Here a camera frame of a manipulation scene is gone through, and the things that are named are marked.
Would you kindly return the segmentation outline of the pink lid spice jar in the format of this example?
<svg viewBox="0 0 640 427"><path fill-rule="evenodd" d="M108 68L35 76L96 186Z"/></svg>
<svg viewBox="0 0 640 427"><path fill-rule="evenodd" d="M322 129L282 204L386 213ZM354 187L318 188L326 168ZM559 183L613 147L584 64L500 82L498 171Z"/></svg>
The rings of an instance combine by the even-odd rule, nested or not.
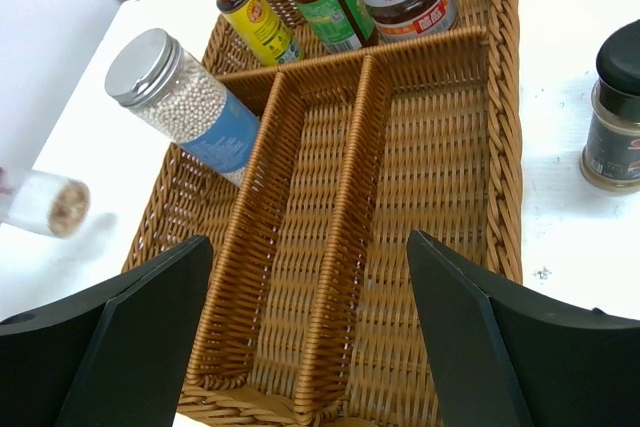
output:
<svg viewBox="0 0 640 427"><path fill-rule="evenodd" d="M1 167L1 223L56 238L73 235L89 211L89 187L38 170Z"/></svg>

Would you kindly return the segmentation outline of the white peppercorn jar silver lid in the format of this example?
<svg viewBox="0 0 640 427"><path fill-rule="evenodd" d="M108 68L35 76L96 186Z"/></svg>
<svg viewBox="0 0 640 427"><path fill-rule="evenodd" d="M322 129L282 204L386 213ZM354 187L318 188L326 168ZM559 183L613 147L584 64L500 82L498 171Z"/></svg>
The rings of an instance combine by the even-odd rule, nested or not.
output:
<svg viewBox="0 0 640 427"><path fill-rule="evenodd" d="M121 107L242 184L260 120L168 32L154 28L131 40L111 63L104 87Z"/></svg>

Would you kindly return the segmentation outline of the yellow label oil bottle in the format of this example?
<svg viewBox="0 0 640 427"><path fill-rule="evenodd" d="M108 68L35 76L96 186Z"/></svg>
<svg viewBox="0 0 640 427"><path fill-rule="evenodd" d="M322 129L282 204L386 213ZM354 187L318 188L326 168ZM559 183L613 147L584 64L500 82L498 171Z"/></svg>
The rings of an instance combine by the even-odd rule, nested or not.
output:
<svg viewBox="0 0 640 427"><path fill-rule="evenodd" d="M216 0L234 31L264 66L304 58L304 49L267 0Z"/></svg>

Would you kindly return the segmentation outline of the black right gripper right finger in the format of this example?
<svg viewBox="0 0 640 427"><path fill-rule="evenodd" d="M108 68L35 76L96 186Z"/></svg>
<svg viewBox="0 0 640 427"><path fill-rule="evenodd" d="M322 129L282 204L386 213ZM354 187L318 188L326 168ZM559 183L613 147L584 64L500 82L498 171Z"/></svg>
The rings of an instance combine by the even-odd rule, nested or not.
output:
<svg viewBox="0 0 640 427"><path fill-rule="evenodd" d="M420 230L407 259L445 425L638 425L638 321L540 294Z"/></svg>

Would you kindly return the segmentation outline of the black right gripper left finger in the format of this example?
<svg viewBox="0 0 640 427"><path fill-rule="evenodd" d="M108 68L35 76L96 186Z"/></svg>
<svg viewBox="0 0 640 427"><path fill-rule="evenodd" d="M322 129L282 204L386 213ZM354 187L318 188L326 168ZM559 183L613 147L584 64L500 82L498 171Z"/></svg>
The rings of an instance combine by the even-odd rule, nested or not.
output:
<svg viewBox="0 0 640 427"><path fill-rule="evenodd" d="M3 320L2 425L172 425L213 254L196 235Z"/></svg>

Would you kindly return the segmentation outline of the small pepper jar black cap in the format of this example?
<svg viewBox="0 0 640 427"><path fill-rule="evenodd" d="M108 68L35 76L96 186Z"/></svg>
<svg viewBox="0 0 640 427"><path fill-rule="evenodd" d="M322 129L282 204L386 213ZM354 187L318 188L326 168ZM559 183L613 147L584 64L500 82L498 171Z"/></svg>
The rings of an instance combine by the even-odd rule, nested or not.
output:
<svg viewBox="0 0 640 427"><path fill-rule="evenodd" d="M581 172L603 190L639 190L639 22L612 33L596 56L592 117Z"/></svg>

